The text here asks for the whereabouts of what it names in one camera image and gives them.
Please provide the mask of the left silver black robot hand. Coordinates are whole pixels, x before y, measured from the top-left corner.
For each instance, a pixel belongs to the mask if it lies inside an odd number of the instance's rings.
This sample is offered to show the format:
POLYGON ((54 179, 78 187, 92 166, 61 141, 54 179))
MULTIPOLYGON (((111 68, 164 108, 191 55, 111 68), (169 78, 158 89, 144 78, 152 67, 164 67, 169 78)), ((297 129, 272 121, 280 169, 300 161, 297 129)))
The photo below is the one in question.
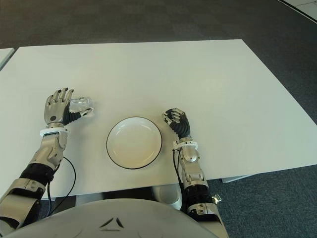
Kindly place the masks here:
POLYGON ((85 108, 78 112, 71 112, 70 104, 73 92, 73 89, 58 89, 47 98, 44 110, 47 128, 64 127, 93 111, 93 108, 85 108))

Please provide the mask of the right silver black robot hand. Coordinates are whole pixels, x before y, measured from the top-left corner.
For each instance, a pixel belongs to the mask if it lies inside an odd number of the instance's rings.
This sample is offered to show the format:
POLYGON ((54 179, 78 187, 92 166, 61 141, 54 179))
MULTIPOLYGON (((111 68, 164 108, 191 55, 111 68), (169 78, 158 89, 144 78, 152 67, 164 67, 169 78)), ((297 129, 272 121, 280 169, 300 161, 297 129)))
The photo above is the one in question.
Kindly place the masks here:
POLYGON ((179 139, 191 137, 190 124, 184 111, 172 108, 163 113, 162 118, 179 139))

